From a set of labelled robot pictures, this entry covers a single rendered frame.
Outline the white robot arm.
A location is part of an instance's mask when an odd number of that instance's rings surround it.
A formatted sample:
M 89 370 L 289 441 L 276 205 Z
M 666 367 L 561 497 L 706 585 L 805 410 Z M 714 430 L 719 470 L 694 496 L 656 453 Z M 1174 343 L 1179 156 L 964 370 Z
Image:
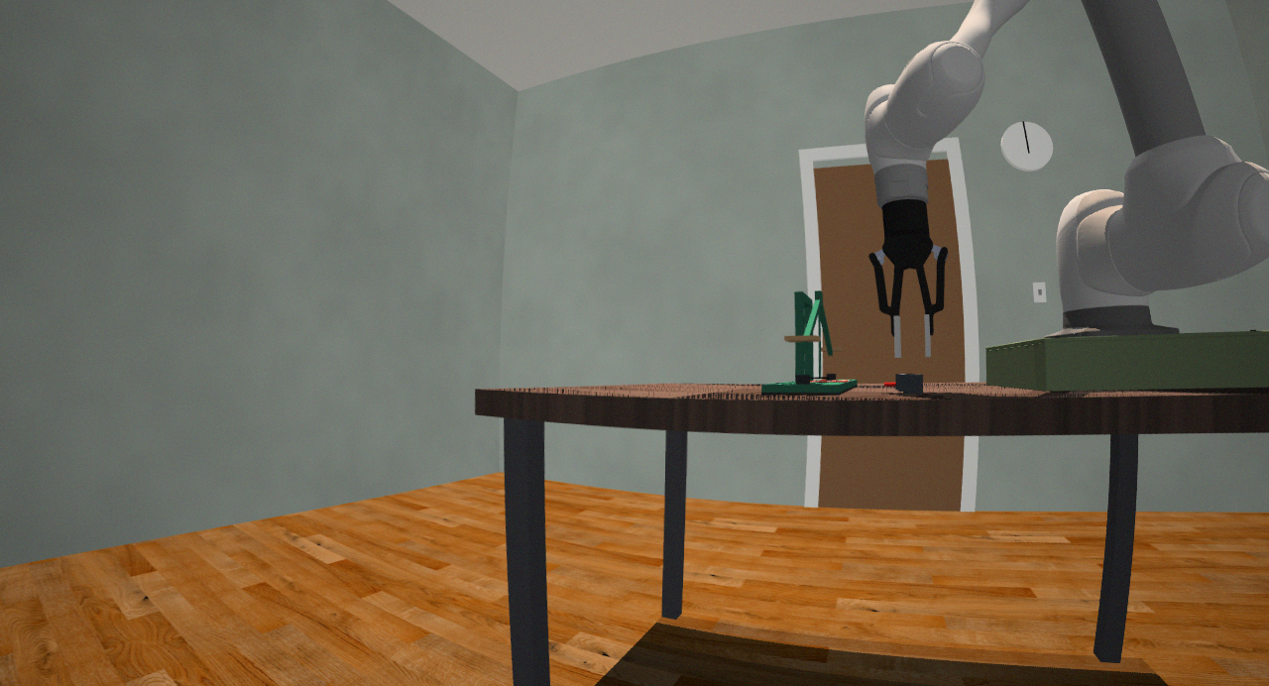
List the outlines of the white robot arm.
M 865 151 L 879 208 L 929 203 L 931 150 L 978 107 L 989 41 L 1028 1 L 975 0 L 950 41 L 933 42 L 896 82 L 871 93 Z M 1085 191 L 1063 208 L 1063 328 L 1044 339 L 1180 333 L 1152 323 L 1148 294 L 1222 282 L 1269 257 L 1269 171 L 1206 134 L 1157 0 L 1082 5 L 1136 159 L 1124 194 Z

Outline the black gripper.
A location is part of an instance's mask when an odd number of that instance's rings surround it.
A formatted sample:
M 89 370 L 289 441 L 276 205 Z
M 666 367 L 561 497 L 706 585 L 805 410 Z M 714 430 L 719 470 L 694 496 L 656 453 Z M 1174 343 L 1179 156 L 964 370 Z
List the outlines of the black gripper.
M 916 269 L 924 303 L 925 358 L 931 358 L 933 316 L 944 309 L 945 260 L 948 249 L 933 245 L 929 235 L 926 202 L 900 199 L 882 205 L 884 243 L 882 251 L 868 254 L 876 274 L 876 295 L 878 295 L 882 314 L 891 314 L 891 333 L 893 335 L 893 358 L 901 358 L 900 301 L 905 270 Z M 929 254 L 937 260 L 937 303 L 931 303 L 923 269 Z M 891 306 L 884 295 L 884 274 L 882 262 L 888 257 L 893 262 L 893 289 Z

